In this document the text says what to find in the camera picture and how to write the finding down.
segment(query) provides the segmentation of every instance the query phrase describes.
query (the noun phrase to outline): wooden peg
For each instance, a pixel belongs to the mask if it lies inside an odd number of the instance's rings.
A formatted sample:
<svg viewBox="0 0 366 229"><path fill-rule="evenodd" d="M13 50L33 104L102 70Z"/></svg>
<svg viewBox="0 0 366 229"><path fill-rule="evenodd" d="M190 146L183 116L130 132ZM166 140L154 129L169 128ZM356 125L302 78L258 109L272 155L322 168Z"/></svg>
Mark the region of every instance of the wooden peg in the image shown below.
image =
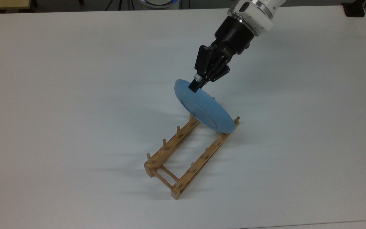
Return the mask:
<svg viewBox="0 0 366 229"><path fill-rule="evenodd" d="M177 130L176 130L176 137L179 138L180 137L180 126L177 126Z"/></svg>
<svg viewBox="0 0 366 229"><path fill-rule="evenodd" d="M166 148L166 139L163 139L162 140L162 143L163 143L163 150L167 150L167 148Z"/></svg>
<svg viewBox="0 0 366 229"><path fill-rule="evenodd" d="M194 172L194 162L192 162L192 165L190 166L190 172Z"/></svg>
<svg viewBox="0 0 366 229"><path fill-rule="evenodd" d="M218 135L217 139L214 141L213 146L218 146L221 142L221 135Z"/></svg>
<svg viewBox="0 0 366 229"><path fill-rule="evenodd" d="M206 148L206 150L204 151L204 153L201 155L202 159L206 159L207 158L207 153L208 153L208 148Z"/></svg>
<svg viewBox="0 0 366 229"><path fill-rule="evenodd" d="M191 126L191 125L193 124L193 119L194 119L193 114L190 114L190 118L189 118L189 126Z"/></svg>
<svg viewBox="0 0 366 229"><path fill-rule="evenodd" d="M146 154L146 157L148 158L148 164L152 164L152 158L151 158L151 154L150 153L147 153Z"/></svg>

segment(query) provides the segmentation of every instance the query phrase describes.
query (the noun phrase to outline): floor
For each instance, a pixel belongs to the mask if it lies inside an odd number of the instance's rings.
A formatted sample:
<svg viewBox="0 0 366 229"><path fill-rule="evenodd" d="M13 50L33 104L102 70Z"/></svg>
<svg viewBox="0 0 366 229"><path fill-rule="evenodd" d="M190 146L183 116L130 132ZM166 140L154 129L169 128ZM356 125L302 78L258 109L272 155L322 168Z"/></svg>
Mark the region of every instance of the floor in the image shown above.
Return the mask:
<svg viewBox="0 0 366 229"><path fill-rule="evenodd" d="M84 5L80 5L78 0L37 0L38 7L33 10L39 12L71 12L71 11L103 11L118 10L119 1L122 0L84 0ZM132 10L133 1L135 10L140 10L140 0L123 0L121 10ZM283 6L318 6L318 5L340 5L343 2L353 0L287 0ZM209 9L209 8L228 8L234 0L181 0L181 8L187 9Z"/></svg>

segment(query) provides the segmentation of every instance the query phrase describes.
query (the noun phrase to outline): table surface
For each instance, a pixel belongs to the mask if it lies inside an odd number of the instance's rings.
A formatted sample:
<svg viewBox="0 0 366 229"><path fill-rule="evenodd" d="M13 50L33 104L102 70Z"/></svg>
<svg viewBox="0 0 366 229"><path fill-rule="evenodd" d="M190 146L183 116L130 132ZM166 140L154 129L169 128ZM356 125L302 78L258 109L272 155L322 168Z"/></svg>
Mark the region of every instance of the table surface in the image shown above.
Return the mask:
<svg viewBox="0 0 366 229"><path fill-rule="evenodd" d="M31 0L0 0L0 9L29 9Z"/></svg>
<svg viewBox="0 0 366 229"><path fill-rule="evenodd" d="M324 223L312 225L264 227L264 229L366 229L366 221L347 223Z"/></svg>
<svg viewBox="0 0 366 229"><path fill-rule="evenodd" d="M283 7L204 89L240 126L179 200L144 170L225 9L0 15L0 229L366 220L366 17ZM178 177L216 133L166 164Z"/></svg>

